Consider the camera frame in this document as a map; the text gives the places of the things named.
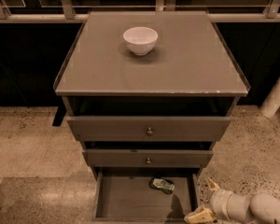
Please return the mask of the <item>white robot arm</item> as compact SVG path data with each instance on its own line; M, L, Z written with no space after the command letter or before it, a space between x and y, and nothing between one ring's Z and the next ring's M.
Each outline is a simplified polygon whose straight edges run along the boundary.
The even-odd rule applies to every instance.
M267 118L272 117L280 107L280 77L260 107ZM274 196L259 193L252 197L237 195L221 189L211 178L207 180L212 191L209 206L199 206L187 214L187 224L204 224L218 220L236 221L240 224L280 224L280 201Z

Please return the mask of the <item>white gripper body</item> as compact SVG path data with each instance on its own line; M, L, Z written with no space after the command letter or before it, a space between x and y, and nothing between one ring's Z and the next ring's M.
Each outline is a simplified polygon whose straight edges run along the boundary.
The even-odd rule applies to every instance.
M229 190L219 189L215 191L209 201L213 213L220 220L236 221L246 224L252 220L249 210L250 199Z

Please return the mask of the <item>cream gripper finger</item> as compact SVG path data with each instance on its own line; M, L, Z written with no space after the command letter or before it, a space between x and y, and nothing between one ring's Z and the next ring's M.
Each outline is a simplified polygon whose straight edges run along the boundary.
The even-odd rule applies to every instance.
M219 185L210 177L207 178L207 184L211 191L218 191L220 190Z
M187 224L204 224L216 219L215 214L207 207L199 206L194 212L185 215Z

